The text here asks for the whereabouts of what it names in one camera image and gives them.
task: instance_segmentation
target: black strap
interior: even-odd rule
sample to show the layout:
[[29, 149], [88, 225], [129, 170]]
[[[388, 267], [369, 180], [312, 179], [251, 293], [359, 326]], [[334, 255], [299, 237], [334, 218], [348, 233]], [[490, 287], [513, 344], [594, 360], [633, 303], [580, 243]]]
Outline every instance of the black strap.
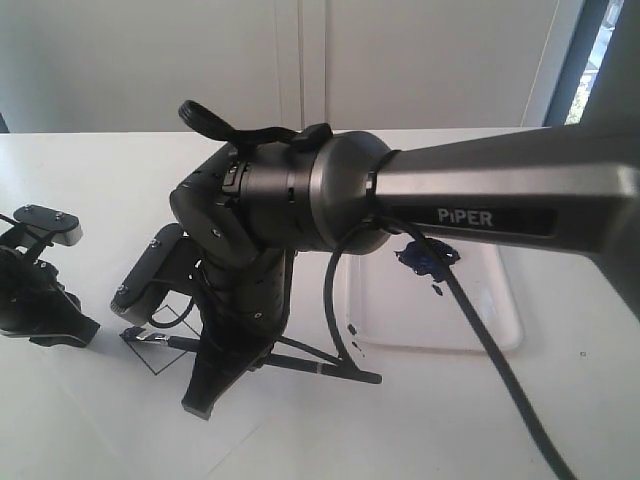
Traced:
[[187, 100], [178, 110], [184, 123], [211, 140], [229, 142], [238, 150], [253, 149], [265, 143], [290, 144], [298, 134], [284, 127], [260, 128], [258, 130], [236, 130], [212, 111], [193, 100]]

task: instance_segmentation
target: blue object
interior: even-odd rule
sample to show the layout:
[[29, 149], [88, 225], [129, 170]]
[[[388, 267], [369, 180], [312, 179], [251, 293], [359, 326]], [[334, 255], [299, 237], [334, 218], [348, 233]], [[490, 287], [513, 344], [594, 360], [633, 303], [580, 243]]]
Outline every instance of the blue object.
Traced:
[[[427, 238], [426, 240], [447, 265], [453, 265], [460, 260], [460, 254], [451, 245], [447, 245], [435, 238]], [[396, 258], [403, 265], [411, 268], [416, 275], [420, 275], [421, 277], [431, 275], [435, 283], [440, 283], [444, 280], [442, 272], [438, 270], [436, 262], [424, 252], [417, 242], [409, 242], [404, 250], [395, 253]]]

